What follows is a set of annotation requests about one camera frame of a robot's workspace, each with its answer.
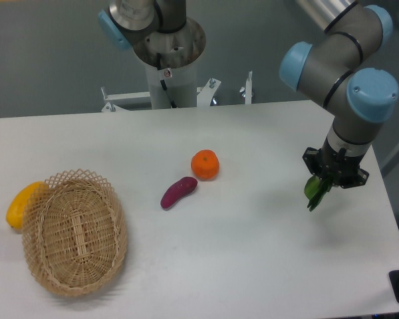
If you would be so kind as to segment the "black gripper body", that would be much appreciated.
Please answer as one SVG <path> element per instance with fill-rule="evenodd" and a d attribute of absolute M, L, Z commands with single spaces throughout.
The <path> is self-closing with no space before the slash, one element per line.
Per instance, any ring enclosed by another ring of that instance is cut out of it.
<path fill-rule="evenodd" d="M 363 157 L 347 156 L 346 148 L 336 152 L 330 146 L 323 146 L 318 150 L 307 148 L 303 161 L 319 182 L 325 181 L 331 186 L 348 189 L 363 186 L 368 181 L 369 173 L 360 168 Z"/>

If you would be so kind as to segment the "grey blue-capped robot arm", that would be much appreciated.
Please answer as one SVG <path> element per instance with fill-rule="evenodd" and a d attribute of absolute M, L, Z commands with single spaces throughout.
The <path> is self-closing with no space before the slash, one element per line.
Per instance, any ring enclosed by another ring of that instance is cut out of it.
<path fill-rule="evenodd" d="M 303 154 L 311 173 L 305 188 L 328 192 L 364 185 L 368 173 L 360 162 L 391 117 L 399 86 L 389 73 L 362 63 L 390 38 L 391 16 L 357 1 L 300 6 L 327 37 L 317 46 L 293 45 L 279 77 L 334 117 L 323 146 Z M 200 105 L 194 64 L 205 49 L 205 33 L 187 16 L 185 1 L 111 1 L 98 22 L 116 47 L 133 49 L 144 64 L 154 108 Z"/>

